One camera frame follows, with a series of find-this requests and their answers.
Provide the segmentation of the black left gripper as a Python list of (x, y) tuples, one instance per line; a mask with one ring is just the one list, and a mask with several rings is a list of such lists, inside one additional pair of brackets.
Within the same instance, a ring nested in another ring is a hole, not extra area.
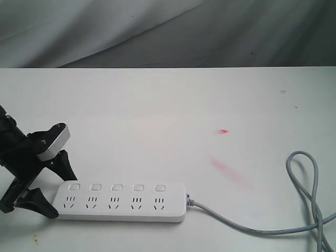
[(15, 207), (39, 213), (49, 219), (59, 216), (40, 188), (29, 187), (44, 168), (56, 173), (63, 181), (76, 181), (68, 153), (61, 150), (52, 160), (41, 161), (33, 147), (43, 131), (24, 135), (16, 122), (1, 122), (1, 166), (14, 180), (1, 199), (1, 211), (9, 213)]

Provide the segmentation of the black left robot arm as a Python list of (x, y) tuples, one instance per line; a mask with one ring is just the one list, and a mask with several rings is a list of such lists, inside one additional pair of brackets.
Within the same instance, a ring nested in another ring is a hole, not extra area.
[(63, 149), (69, 138), (70, 132), (65, 123), (57, 123), (47, 131), (25, 135), (15, 119), (1, 108), (1, 166), (14, 176), (1, 199), (3, 213), (19, 207), (49, 219), (59, 216), (39, 188), (31, 190), (29, 187), (44, 168), (53, 171), (63, 181), (77, 179), (68, 153)]

